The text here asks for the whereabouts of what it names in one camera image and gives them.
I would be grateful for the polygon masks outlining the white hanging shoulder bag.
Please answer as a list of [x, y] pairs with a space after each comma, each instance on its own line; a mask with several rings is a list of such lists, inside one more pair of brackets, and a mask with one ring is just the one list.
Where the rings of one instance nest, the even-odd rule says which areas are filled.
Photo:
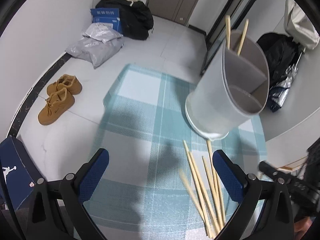
[[306, 49], [314, 50], [319, 44], [317, 30], [294, 0], [285, 1], [284, 29]]

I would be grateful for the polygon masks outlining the person's right hand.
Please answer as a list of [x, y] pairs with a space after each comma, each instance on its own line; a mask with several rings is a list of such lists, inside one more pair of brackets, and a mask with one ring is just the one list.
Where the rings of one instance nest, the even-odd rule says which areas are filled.
[[294, 233], [295, 233], [295, 240], [301, 240], [303, 239], [315, 239], [316, 235], [308, 234], [307, 237], [304, 237], [304, 235], [308, 232], [310, 226], [312, 225], [313, 221], [310, 217], [305, 217], [297, 222], [294, 223]]

